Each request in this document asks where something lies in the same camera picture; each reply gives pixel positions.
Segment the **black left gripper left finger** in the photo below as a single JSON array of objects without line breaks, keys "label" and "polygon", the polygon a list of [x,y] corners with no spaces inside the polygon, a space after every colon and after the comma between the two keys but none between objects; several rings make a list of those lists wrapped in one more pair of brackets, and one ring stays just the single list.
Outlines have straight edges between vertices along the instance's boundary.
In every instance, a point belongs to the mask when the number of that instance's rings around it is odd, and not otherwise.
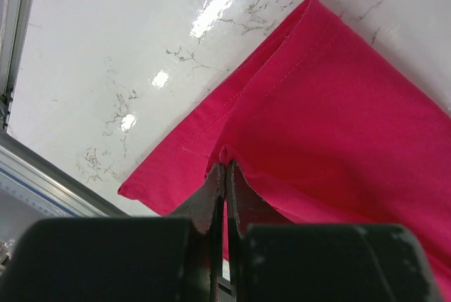
[{"label": "black left gripper left finger", "polygon": [[160,218],[50,218],[19,239],[2,301],[216,301],[225,170]]}]

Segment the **magenta t shirt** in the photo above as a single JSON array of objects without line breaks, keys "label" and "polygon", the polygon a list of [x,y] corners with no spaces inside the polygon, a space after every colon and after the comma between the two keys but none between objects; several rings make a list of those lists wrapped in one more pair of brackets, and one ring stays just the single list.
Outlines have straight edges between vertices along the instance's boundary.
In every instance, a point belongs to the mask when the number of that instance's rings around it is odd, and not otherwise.
[{"label": "magenta t shirt", "polygon": [[236,161],[293,222],[394,222],[450,300],[450,118],[319,0],[304,0],[119,194],[165,215]]}]

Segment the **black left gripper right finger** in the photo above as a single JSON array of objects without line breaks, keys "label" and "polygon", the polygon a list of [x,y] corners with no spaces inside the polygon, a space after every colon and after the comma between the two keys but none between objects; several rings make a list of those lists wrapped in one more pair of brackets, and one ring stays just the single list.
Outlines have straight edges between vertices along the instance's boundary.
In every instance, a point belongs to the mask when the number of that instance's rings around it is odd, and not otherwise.
[{"label": "black left gripper right finger", "polygon": [[237,301],[442,301],[419,240],[402,225],[295,224],[231,162],[225,176]]}]

